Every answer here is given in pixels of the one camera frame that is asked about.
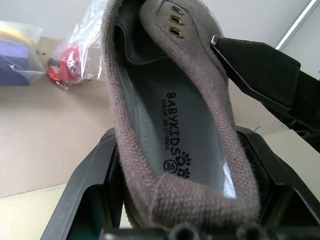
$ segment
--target gray canvas shoe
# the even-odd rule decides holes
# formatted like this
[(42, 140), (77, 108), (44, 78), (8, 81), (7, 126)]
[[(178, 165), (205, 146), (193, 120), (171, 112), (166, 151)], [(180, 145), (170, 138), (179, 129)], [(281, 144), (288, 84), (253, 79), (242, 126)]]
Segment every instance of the gray canvas shoe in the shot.
[(102, 24), (116, 136), (134, 218), (200, 229), (255, 221), (259, 193), (235, 131), (221, 35), (196, 0), (109, 0)]

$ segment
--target eyelet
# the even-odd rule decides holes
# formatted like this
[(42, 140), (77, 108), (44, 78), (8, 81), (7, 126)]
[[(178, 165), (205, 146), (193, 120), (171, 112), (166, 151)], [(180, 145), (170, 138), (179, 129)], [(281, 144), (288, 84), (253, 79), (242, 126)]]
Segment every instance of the eyelet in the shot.
[(170, 6), (170, 8), (179, 15), (184, 15), (184, 12), (177, 6)]
[(166, 30), (167, 30), (170, 34), (172, 34), (173, 36), (175, 36), (175, 37), (178, 38), (178, 39), (184, 39), (184, 38), (185, 38), (184, 33), (183, 33), (180, 29), (178, 29), (178, 28), (176, 28), (176, 27), (168, 26), (168, 27), (166, 28)]
[(179, 25), (185, 25), (184, 24), (184, 21), (182, 21), (182, 19), (178, 16), (175, 16), (175, 15), (171, 15), (168, 17), (169, 20), (175, 24), (179, 24)]

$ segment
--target blue package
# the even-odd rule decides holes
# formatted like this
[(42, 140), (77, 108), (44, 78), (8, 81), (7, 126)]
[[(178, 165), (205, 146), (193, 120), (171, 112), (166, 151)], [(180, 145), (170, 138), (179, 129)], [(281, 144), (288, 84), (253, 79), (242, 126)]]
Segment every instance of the blue package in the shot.
[(0, 41), (0, 84), (29, 85), (28, 78), (20, 71), (30, 71), (29, 47), (22, 43)]

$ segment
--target plastic bag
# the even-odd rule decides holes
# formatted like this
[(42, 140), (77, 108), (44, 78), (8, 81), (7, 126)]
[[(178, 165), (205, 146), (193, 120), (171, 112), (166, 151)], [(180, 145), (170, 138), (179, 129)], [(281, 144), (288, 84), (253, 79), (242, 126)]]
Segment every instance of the plastic bag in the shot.
[(35, 50), (41, 33), (33, 25), (0, 21), (0, 85), (29, 85), (46, 73)]
[(60, 87), (91, 80), (102, 81), (101, 23), (108, 0), (93, 0), (71, 36), (49, 60), (47, 75)]

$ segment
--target shoe tongue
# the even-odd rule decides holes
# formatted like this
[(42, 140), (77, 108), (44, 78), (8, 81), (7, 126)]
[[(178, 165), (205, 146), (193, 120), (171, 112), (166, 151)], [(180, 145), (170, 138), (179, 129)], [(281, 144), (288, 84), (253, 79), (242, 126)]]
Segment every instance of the shoe tongue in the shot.
[(118, 12), (116, 26), (122, 31), (121, 39), (126, 59), (134, 65), (145, 65), (167, 58), (167, 55), (151, 40), (139, 19), (144, 1), (124, 0)]

